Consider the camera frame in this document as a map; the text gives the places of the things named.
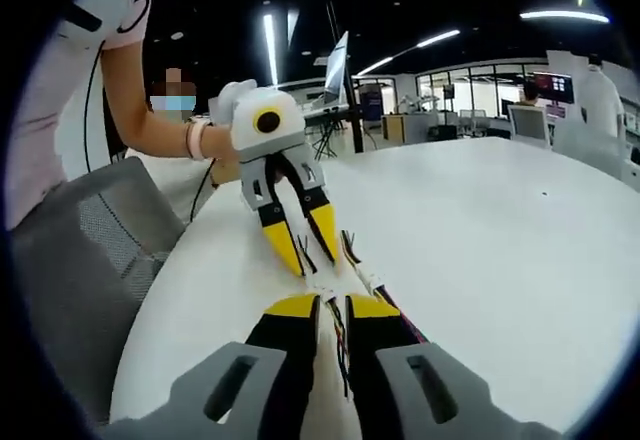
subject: white sleeve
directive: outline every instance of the white sleeve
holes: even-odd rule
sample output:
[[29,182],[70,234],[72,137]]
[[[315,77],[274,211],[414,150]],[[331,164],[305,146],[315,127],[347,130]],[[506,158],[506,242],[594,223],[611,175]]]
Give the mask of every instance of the white sleeve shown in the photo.
[[151,0],[134,0],[120,28],[105,41],[103,50],[124,47],[144,40]]

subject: white table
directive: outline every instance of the white table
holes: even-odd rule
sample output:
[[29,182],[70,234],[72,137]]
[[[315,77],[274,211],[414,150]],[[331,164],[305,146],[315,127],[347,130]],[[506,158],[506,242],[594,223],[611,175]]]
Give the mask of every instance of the white table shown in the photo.
[[[638,193],[569,158],[495,138],[323,166],[338,226],[356,232],[357,254],[432,341],[489,382],[497,406],[560,431],[581,419],[628,354],[638,322]],[[285,182],[278,190],[293,228],[302,229],[293,191]],[[334,278],[319,263],[314,282],[362,291],[347,268]],[[267,245],[239,185],[224,185],[142,305],[112,421],[162,405],[178,376],[244,340],[274,301],[303,291]],[[321,324],[303,438],[314,425],[323,429],[318,438],[354,438],[352,404],[335,401],[341,383],[326,315]]]

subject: wrist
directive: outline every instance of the wrist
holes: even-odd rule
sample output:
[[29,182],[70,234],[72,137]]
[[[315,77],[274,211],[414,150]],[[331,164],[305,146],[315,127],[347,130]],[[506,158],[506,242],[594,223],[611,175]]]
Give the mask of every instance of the wrist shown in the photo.
[[235,162],[238,155],[231,144],[231,130],[223,126],[207,126],[200,143],[202,154],[207,158],[218,158],[224,162]]

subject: monitor screen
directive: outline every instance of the monitor screen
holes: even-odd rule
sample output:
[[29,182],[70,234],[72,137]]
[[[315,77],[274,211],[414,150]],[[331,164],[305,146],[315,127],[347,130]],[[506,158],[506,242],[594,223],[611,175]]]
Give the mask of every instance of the monitor screen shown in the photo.
[[340,98],[344,83],[344,69],[347,62],[347,44],[349,32],[345,32],[327,60],[327,76],[324,81],[324,103],[331,103]]
[[513,105],[515,102],[512,102],[511,100],[505,100],[504,98],[500,99],[500,103],[502,104],[502,115],[504,115],[505,117],[509,116],[509,105]]
[[540,98],[573,103],[573,82],[570,76],[557,73],[534,73],[533,79],[538,87]]
[[445,85],[442,87],[445,100],[453,100],[456,96],[455,85]]

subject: electrical wire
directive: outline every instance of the electrical wire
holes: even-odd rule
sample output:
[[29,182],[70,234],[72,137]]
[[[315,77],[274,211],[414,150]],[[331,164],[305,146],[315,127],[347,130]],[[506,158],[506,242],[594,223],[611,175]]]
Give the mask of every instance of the electrical wire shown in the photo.
[[344,252],[345,258],[347,259],[349,264],[353,267],[353,269],[356,271],[358,278],[360,279],[362,284],[365,286],[369,294],[373,297],[376,297],[378,300],[383,301],[391,305],[392,307],[398,309],[398,311],[400,312],[400,317],[405,322],[405,324],[407,325],[411,333],[413,333],[413,335],[416,337],[416,339],[420,343],[428,342],[429,340],[427,339],[427,337],[420,331],[418,327],[416,327],[413,324],[411,320],[409,320],[409,318],[398,307],[398,305],[393,300],[393,298],[391,298],[391,295],[389,295],[389,292],[387,292],[387,289],[384,287],[384,285],[379,285],[373,288],[371,283],[369,283],[368,281],[365,281],[362,278],[363,272],[361,272],[358,267],[358,265],[361,264],[362,261],[358,257],[356,257],[356,255],[353,253],[353,242],[355,240],[355,234],[350,237],[349,232],[347,232],[346,230],[342,230],[340,232],[340,240],[342,243],[342,250]]
[[[202,193],[202,189],[204,188],[204,184],[207,181],[207,177],[209,176],[209,173],[211,172],[211,169],[213,168],[213,165],[216,163],[216,159],[214,158],[213,160],[211,160],[211,163],[209,164],[209,168],[207,168],[207,171],[204,172],[204,176],[202,177],[202,181],[200,182],[200,186],[198,187],[198,191],[196,192],[196,196],[193,199],[193,205],[191,205],[191,213],[189,214],[189,223],[193,222],[193,218],[195,217],[196,214],[196,204],[198,203],[198,197],[200,196],[200,193]],[[213,184],[213,189],[216,190],[219,185],[214,183],[212,181]]]
[[93,66],[91,67],[91,73],[89,74],[89,85],[87,86],[87,96],[84,100],[84,116],[83,116],[83,128],[84,128],[84,160],[87,164],[87,173],[91,173],[91,165],[89,164],[89,148],[87,147],[87,117],[89,116],[89,100],[91,98],[91,86],[93,85],[93,77],[96,74],[96,68],[98,66],[98,60],[100,60],[100,54],[102,53],[102,47],[105,42],[103,41],[98,47],[98,53],[93,60]]
[[[305,236],[304,244],[302,243],[302,239],[299,235],[297,236],[297,238],[298,246],[302,251],[303,258],[311,267],[312,274],[316,273],[318,269],[311,260],[311,256],[307,251],[309,246],[308,237]],[[340,376],[342,377],[342,384],[344,387],[344,397],[349,398],[349,370],[347,368],[349,354],[346,340],[347,329],[345,328],[344,322],[342,321],[342,314],[340,313],[340,309],[338,308],[338,304],[336,303],[336,296],[331,290],[328,290],[326,293],[328,293],[328,295],[321,295],[320,298],[324,306],[327,307],[327,310],[329,310],[331,318],[333,319],[333,328],[336,334],[336,354],[338,359],[338,367],[340,368]]]
[[371,135],[371,133],[369,133],[367,130],[365,130],[365,131],[364,131],[364,133],[365,133],[365,135],[366,135],[367,137],[369,137],[369,138],[371,139],[371,141],[373,142],[373,148],[377,150],[377,149],[378,149],[378,143],[376,142],[376,139],[375,139],[375,138],[373,138],[373,136]]

